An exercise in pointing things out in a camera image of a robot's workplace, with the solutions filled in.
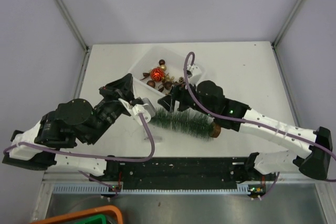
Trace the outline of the white plastic basket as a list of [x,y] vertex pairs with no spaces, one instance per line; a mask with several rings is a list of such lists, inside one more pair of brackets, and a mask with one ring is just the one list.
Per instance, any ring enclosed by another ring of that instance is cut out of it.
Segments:
[[129,69],[135,89],[144,97],[163,97],[171,90],[172,84],[184,81],[184,61],[184,56],[167,48],[151,47]]

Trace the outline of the small green christmas tree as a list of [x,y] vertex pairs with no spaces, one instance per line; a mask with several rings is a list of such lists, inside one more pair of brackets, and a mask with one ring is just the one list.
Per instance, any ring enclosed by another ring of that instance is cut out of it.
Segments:
[[164,108],[159,108],[150,120],[150,124],[204,141],[217,138],[221,133],[221,127],[211,117],[191,110],[168,112]]

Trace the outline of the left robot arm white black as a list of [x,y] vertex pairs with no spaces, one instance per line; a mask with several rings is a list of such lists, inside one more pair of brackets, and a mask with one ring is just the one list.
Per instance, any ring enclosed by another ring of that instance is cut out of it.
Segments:
[[96,106],[85,99],[73,99],[45,114],[30,130],[15,130],[11,138],[13,149],[4,153],[3,164],[30,170],[46,170],[56,164],[55,154],[26,145],[18,147],[20,142],[57,151],[74,148],[77,141],[95,144],[121,115],[129,114],[119,100],[134,100],[132,74],[106,84],[99,93],[103,99]]

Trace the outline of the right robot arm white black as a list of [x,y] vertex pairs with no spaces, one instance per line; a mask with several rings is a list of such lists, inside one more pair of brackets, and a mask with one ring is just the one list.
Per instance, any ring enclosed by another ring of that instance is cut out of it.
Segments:
[[252,180],[277,172],[300,172],[327,180],[332,153],[331,132],[325,127],[316,130],[292,126],[252,109],[242,102],[226,98],[223,89],[212,81],[198,85],[173,85],[169,94],[158,99],[169,112],[193,109],[213,118],[224,129],[251,134],[283,147],[283,152],[250,154],[245,174]]

